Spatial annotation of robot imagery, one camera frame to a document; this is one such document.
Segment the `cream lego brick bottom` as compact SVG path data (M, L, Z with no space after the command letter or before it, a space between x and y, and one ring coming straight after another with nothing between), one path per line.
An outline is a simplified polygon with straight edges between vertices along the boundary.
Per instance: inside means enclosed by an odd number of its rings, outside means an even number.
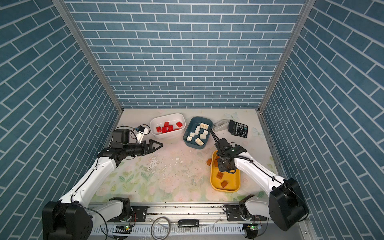
M196 138L196 139L195 139L195 143L196 143L198 146L203 146L203 145L205 144L200 138Z

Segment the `cream long lego brick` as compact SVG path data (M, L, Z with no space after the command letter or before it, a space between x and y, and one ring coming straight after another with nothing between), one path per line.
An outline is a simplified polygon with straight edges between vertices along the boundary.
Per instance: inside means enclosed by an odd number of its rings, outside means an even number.
M200 123L200 128L204 129L204 130L208 130L209 125L208 124L204 124L204 123Z

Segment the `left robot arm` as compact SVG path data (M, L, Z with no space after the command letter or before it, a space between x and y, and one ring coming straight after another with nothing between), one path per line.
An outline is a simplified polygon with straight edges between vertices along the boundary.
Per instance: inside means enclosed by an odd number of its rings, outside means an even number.
M93 195L104 180L126 157L145 156L164 145L155 140L136 144L116 143L101 150L85 175L56 202L48 202L42 210L45 240L86 240L91 232L106 226L113 218L130 222L135 218L128 198L114 197L107 203L89 207Z

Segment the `long white lego brick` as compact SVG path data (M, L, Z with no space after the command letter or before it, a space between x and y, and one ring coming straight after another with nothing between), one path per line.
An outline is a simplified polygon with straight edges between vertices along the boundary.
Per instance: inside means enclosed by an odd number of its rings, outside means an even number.
M196 130L195 130L195 135L198 135L200 133L200 129L201 127L200 126L197 126L196 127Z

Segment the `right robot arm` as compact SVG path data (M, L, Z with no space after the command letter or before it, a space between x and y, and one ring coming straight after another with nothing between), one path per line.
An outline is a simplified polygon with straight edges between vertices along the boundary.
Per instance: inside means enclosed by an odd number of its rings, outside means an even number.
M268 203L261 202L255 195L249 195L241 200L239 211L243 219L247 221L255 216L266 217L281 230L287 231L295 223L308 217L309 208L296 180L274 174L257 162L242 146L233 147L225 138L215 141L215 146L220 157L218 159L220 172L232 174L239 170L269 194Z

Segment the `brown lego brick low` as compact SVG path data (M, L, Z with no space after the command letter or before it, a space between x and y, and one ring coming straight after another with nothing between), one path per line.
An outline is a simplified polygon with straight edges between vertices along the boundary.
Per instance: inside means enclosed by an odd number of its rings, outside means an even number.
M221 182L221 187L224 189L228 185L227 181Z

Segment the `brown lego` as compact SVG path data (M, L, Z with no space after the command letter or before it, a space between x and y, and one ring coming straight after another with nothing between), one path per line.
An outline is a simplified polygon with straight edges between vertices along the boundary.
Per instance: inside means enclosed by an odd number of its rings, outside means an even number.
M218 174L216 175L216 178L220 181L223 180L223 177L224 177L224 174L222 172L218 172Z

